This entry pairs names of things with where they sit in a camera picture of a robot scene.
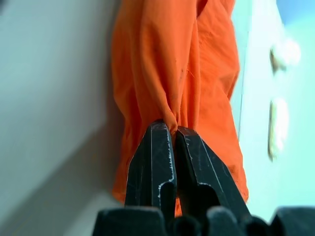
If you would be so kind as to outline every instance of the orange cloth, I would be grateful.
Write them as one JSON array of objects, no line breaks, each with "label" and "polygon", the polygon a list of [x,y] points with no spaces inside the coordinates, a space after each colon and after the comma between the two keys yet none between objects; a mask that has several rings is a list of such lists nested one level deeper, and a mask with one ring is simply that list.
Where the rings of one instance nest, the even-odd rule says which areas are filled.
[{"label": "orange cloth", "polygon": [[[115,101],[125,118],[113,195],[151,122],[197,131],[248,198],[229,99],[239,73],[234,0],[123,0],[112,41]],[[177,201],[176,213],[180,213]]]}]

